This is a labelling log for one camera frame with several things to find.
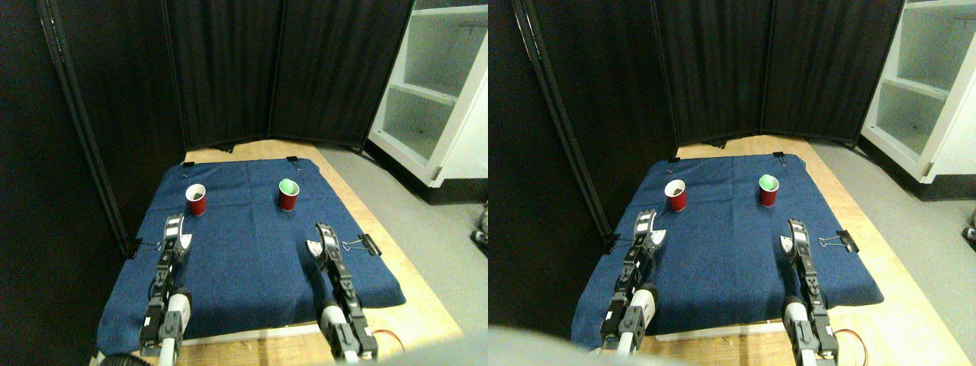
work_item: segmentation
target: white bookshelf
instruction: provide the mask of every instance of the white bookshelf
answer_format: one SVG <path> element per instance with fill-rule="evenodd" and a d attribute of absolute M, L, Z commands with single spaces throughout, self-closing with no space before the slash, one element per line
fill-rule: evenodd
<path fill-rule="evenodd" d="M 482 130 L 466 125 L 488 123 L 487 108 L 476 107 L 487 103 L 488 6 L 456 3 L 418 1 L 369 138 L 431 187 L 454 178 L 443 172 L 472 171 L 448 164 L 483 165 L 488 175 L 487 136 L 464 135 Z"/>
<path fill-rule="evenodd" d="M 910 2 L 895 32 L 862 135 L 921 183 L 959 153 L 946 141 L 976 123 L 961 112 L 976 106 L 974 34 L 976 0 Z"/>

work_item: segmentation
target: gray floor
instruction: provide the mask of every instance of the gray floor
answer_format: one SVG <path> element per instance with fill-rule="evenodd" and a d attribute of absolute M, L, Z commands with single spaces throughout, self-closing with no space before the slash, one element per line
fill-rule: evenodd
<path fill-rule="evenodd" d="M 488 260 L 468 239 L 483 206 L 430 206 L 371 161 L 339 147 L 318 150 L 383 224 L 461 330 L 466 335 L 485 330 Z"/>
<path fill-rule="evenodd" d="M 976 363 L 976 251 L 961 236 L 976 200 L 921 202 L 863 154 L 833 142 L 810 144 Z"/>

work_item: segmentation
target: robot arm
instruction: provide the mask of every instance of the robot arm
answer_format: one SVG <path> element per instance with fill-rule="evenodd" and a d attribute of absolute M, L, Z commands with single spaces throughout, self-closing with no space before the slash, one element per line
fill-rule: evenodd
<path fill-rule="evenodd" d="M 637 215 L 633 244 L 624 257 L 624 268 L 600 326 L 602 348 L 616 349 L 618 355 L 630 355 L 640 348 L 647 325 L 657 311 L 658 289 L 649 279 L 643 281 L 647 267 L 653 265 L 654 252 L 665 238 L 664 230 L 653 229 L 656 216 L 654 210 Z"/>
<path fill-rule="evenodd" d="M 783 325 L 793 343 L 796 365 L 836 365 L 837 338 L 827 315 L 827 302 L 817 280 L 817 268 L 810 255 L 806 225 L 790 219 L 790 232 L 792 237 L 780 237 L 780 245 L 800 278 L 803 298 L 790 296 L 786 299 Z"/>
<path fill-rule="evenodd" d="M 176 363 L 189 322 L 192 299 L 189 290 L 174 290 L 176 269 L 184 264 L 192 235 L 183 234 L 183 215 L 166 218 L 162 253 L 152 281 L 152 295 L 145 311 L 145 322 L 139 333 L 140 355 L 159 356 L 159 365 Z"/>
<path fill-rule="evenodd" d="M 340 252 L 336 232 L 326 224 L 316 224 L 322 242 L 307 240 L 308 252 L 320 270 L 329 275 L 334 301 L 327 301 L 318 320 L 319 330 L 336 359 L 357 363 L 359 358 L 375 358 L 379 345 L 369 332 L 359 295 L 352 287 L 352 274 Z"/>

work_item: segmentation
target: cup rim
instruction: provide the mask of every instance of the cup rim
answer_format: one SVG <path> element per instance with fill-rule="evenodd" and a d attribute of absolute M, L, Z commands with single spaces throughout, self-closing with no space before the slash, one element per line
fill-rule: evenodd
<path fill-rule="evenodd" d="M 678 193 L 678 194 L 671 194 L 671 193 L 669 193 L 670 191 L 674 191 L 675 188 L 678 188 L 678 186 L 672 186 L 672 184 L 680 184 L 681 193 L 684 193 L 684 191 L 686 190 L 686 185 L 685 185 L 685 182 L 684 181 L 682 181 L 682 180 L 673 180 L 671 182 L 668 182 L 668 184 L 665 184 L 665 195 L 668 196 L 668 197 L 677 197 L 677 196 L 681 195 L 681 193 Z"/>
<path fill-rule="evenodd" d="M 192 196 L 190 196 L 190 193 L 200 193 L 200 198 L 193 199 Z M 203 184 L 195 183 L 194 185 L 191 185 L 186 188 L 186 193 L 184 195 L 186 196 L 187 201 L 190 202 L 199 201 L 203 199 L 203 197 L 207 196 L 207 187 L 203 186 Z"/>
<path fill-rule="evenodd" d="M 283 188 L 281 187 L 281 185 L 282 185 L 282 184 L 284 184 L 285 182 L 291 182 L 292 184 L 294 184 L 294 185 L 295 185 L 295 193 L 293 193 L 293 194 L 289 194 L 289 193 L 286 193 L 286 192 L 285 192 L 285 189 L 283 189 Z M 289 179 L 287 179 L 287 178 L 286 178 L 286 179 L 283 179 L 283 180 L 281 180 L 281 182 L 278 182 L 278 192 L 281 192 L 281 194 L 284 194 L 284 195 L 286 195 L 286 196 L 297 196 L 297 195 L 299 195 L 299 191 L 301 191 L 301 190 L 302 190 L 302 188 L 301 188 L 301 187 L 299 187 L 299 184 L 298 184 L 298 183 L 296 183 L 295 181 L 292 181 L 292 180 L 289 180 Z"/>
<path fill-rule="evenodd" d="M 773 176 L 769 176 L 769 178 L 773 179 L 773 183 L 775 183 L 776 186 L 773 187 L 773 189 L 766 189 L 766 187 L 762 186 L 762 177 L 759 177 L 759 180 L 757 181 L 759 183 L 759 189 L 762 189 L 763 191 L 767 191 L 767 192 L 775 192 L 777 190 L 780 190 L 780 180 L 776 179 L 776 177 Z"/>

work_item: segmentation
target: red wire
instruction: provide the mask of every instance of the red wire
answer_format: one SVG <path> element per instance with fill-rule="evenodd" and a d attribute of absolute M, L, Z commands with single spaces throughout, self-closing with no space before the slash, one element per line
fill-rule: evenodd
<path fill-rule="evenodd" d="M 854 335 L 854 337 L 857 337 L 857 340 L 858 341 L 861 341 L 861 346 L 864 348 L 864 365 L 862 365 L 862 366 L 868 366 L 868 345 L 866 345 L 864 343 L 864 340 L 861 339 L 861 336 L 859 336 L 857 333 L 855 333 L 854 331 L 852 331 L 850 329 L 841 329 L 841 330 L 835 331 L 834 333 L 835 334 L 836 333 L 850 333 L 850 334 Z"/>
<path fill-rule="evenodd" d="M 383 333 L 383 334 L 386 334 L 386 335 L 390 335 L 391 337 L 393 337 L 394 339 L 396 339 L 396 341 L 398 343 L 400 343 L 400 349 L 403 349 L 404 352 L 407 351 L 407 347 L 403 346 L 403 341 L 400 341 L 400 338 L 399 337 L 396 337 L 396 335 L 393 334 L 393 332 L 390 332 L 390 331 L 388 331 L 386 329 L 378 329 L 378 330 L 373 331 L 373 334 L 377 334 L 377 333 Z"/>

